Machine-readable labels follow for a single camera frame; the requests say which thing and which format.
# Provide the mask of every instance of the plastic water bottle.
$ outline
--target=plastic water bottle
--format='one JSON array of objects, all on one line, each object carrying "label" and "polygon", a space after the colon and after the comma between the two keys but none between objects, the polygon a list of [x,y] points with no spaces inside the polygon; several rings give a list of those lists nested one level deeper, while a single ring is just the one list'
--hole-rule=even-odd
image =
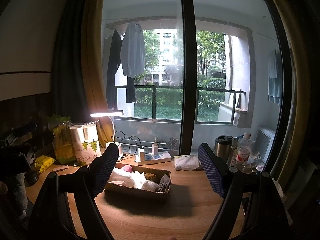
[{"label": "plastic water bottle", "polygon": [[245,132],[243,135],[243,139],[239,140],[238,148],[237,148],[237,157],[236,157],[236,167],[243,171],[245,165],[247,164],[250,152],[251,152],[251,134]]}]

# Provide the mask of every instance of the brown sponge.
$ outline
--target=brown sponge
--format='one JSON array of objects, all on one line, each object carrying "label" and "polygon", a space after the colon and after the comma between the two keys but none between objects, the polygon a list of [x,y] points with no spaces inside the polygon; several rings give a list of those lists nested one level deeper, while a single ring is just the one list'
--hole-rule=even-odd
[{"label": "brown sponge", "polygon": [[145,173],[144,177],[147,180],[152,180],[153,182],[155,182],[156,184],[159,184],[159,179],[157,178],[157,176],[153,173]]}]

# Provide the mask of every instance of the lamp light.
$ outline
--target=lamp light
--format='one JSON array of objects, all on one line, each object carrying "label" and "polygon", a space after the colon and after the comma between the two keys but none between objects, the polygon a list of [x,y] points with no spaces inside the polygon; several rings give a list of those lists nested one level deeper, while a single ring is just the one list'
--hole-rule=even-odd
[{"label": "lamp light", "polygon": [[104,112],[96,112],[90,114],[91,117],[103,117],[103,116],[121,116],[123,115],[123,110],[111,110]]}]

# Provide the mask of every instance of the air conditioner unit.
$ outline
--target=air conditioner unit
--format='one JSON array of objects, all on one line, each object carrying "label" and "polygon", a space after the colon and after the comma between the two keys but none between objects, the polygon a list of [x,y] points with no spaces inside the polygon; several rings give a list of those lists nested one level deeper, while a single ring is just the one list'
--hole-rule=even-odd
[{"label": "air conditioner unit", "polygon": [[254,143],[254,151],[260,152],[261,160],[264,163],[268,160],[275,133],[275,131],[266,127],[258,127],[256,141]]}]

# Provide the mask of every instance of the grass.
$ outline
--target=grass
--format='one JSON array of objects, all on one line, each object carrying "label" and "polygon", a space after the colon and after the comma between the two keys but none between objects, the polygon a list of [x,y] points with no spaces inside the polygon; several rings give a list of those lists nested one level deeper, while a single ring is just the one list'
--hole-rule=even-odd
[{"label": "grass", "polygon": [[[215,122],[218,120],[219,109],[201,108],[198,109],[198,121]],[[157,119],[181,120],[181,105],[160,105],[156,106]],[[152,118],[152,106],[134,104],[134,117]]]}]

